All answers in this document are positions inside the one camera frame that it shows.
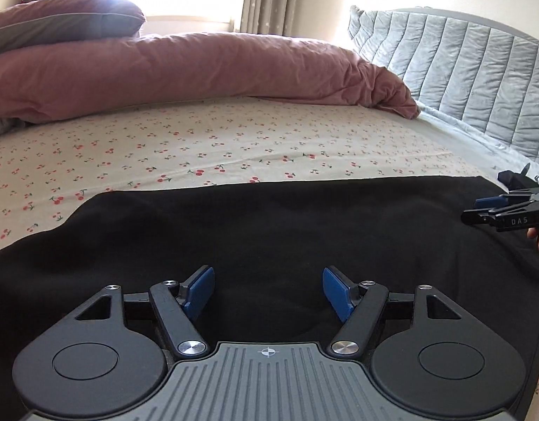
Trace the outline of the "black pants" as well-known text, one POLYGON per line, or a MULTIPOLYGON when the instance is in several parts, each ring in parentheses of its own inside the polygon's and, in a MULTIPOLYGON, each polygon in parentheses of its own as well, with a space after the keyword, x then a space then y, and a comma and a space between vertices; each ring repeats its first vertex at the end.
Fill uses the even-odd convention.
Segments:
POLYGON ((499 188, 482 178, 290 181, 108 192, 13 242, 0 227, 0 420, 24 407, 16 355, 109 284, 143 292, 202 265, 215 292, 198 328, 219 341, 317 341, 339 320, 322 272, 394 292, 430 284, 520 353, 526 416, 539 374, 539 254, 522 232, 467 226, 460 214, 499 188))

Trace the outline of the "light blue quilted headboard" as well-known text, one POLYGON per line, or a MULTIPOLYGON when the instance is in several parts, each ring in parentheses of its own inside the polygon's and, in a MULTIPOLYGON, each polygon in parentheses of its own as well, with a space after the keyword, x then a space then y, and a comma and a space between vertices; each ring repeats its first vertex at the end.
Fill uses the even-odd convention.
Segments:
POLYGON ((425 107, 539 163, 539 40, 442 9, 350 11, 358 55, 386 67, 425 107))

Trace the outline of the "cherry print bed sheet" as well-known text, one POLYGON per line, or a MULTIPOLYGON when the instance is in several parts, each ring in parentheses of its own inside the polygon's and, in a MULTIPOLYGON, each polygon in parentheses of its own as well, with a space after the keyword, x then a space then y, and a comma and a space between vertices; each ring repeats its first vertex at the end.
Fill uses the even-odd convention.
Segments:
MULTIPOLYGON (((500 193, 505 170, 539 180, 537 163, 432 109, 407 120, 258 99, 135 107, 1 135, 0 227, 19 242, 108 192, 449 177, 500 193)), ((526 416, 514 416, 539 420, 539 374, 526 416)))

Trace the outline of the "pink duvet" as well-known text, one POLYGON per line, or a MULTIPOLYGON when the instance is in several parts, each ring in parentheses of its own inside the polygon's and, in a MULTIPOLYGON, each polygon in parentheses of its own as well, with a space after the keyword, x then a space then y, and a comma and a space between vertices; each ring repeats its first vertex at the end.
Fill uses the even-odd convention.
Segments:
POLYGON ((385 67, 321 41, 192 33, 40 45, 0 54, 0 119, 49 123, 148 103, 257 97, 376 108, 412 120, 385 67))

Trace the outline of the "pink grey pillow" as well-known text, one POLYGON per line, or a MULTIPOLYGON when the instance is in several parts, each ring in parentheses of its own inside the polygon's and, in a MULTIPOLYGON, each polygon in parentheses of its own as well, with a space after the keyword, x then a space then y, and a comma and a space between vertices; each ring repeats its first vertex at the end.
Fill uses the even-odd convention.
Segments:
POLYGON ((131 37, 146 18, 127 0, 34 0, 0 11, 0 54, 37 45, 131 37))

